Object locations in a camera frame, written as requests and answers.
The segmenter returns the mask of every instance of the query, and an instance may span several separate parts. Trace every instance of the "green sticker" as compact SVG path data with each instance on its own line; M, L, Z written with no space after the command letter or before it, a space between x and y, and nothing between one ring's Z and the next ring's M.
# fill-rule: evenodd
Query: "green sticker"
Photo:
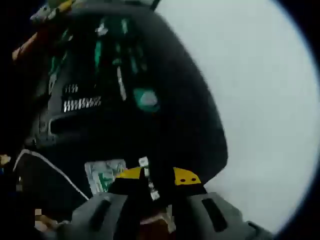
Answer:
M53 58L51 58L51 68L49 71L49 75L53 74L56 68L57 68L57 58L54 56Z
M100 56L101 56L101 41L97 41L95 44L94 50L94 62L95 62L95 72L99 71L99 63L100 63Z
M114 182L114 180L111 178L105 177L102 172L98 173L98 176L99 176L99 181L103 191L108 192L108 189L110 185Z
M121 24L122 24L123 34L127 34L127 32L128 32L128 23L127 23L127 20L126 20L126 19L122 19L122 20L121 20Z
M131 69L134 74L138 73L137 61L133 55L130 56Z
M138 108L142 111L155 113L160 109L158 98L152 89L135 88L133 95Z
M68 29L63 32L61 37L62 40L67 36L67 33L68 33Z
M121 46L120 46L119 43L117 43L117 44L115 45L115 50L116 50L117 53L120 53L120 52L121 52Z
M121 64L121 59L116 58L115 60L112 61L112 65L120 65Z

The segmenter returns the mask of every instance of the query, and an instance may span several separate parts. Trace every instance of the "white cord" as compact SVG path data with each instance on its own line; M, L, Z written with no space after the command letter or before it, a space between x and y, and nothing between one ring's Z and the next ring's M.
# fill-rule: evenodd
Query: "white cord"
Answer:
M21 157L24 154L30 154L32 156L35 156L37 158L40 158L41 160L43 160L45 163L47 163L51 168L53 168L54 170L56 170L58 173L60 173L70 184L71 186L78 192L80 193L86 200L89 200L89 198L70 180L70 178L63 172L61 171L59 168L57 168L55 165L53 165L48 159L46 159L44 156L42 156L41 154L35 152L35 151L30 151L27 149L22 149L19 156L16 158L14 167L13 167L13 172L16 170L16 167L18 165L18 162L20 161Z

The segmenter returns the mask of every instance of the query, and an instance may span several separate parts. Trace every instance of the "white stripe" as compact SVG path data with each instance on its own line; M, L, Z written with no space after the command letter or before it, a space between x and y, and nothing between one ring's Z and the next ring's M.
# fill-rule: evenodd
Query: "white stripe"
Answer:
M30 151L27 149L22 149L19 156L17 157L15 163L14 163L14 167L13 167L13 172L16 170L16 167L18 165L18 162L20 161L21 157L24 154L30 154L32 156L35 156L37 158L40 158L41 160L43 160L45 163L47 163L51 168L53 168L54 170L56 170L58 173L60 173L70 184L71 186L78 192L80 193L86 200L89 200L89 198L70 180L70 178L63 172L61 171L59 168L57 168L55 165L53 165L48 159L46 159L44 156L42 156L40 153L37 153L35 151Z

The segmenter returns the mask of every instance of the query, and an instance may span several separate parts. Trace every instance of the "yellow tab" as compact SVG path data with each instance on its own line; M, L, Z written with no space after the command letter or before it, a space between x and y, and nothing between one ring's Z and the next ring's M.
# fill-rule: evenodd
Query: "yellow tab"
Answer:
M191 185L200 184L201 181L199 177L192 171L188 171L182 168L174 167L175 185Z
M119 173L116 178L121 178L121 179L139 179L140 178L140 171L141 167L135 167L135 168L130 168L127 170L124 170L123 172Z
M63 13L67 11L73 3L74 3L74 0L65 1L58 6L58 9L60 10L61 13Z
M135 167L131 169L127 169L121 173L119 173L116 178L122 179L139 179L140 171L142 167ZM201 181L199 177L194 174L192 171L185 170L182 168L174 167L174 176L175 176L175 185L191 185L191 184L200 184Z

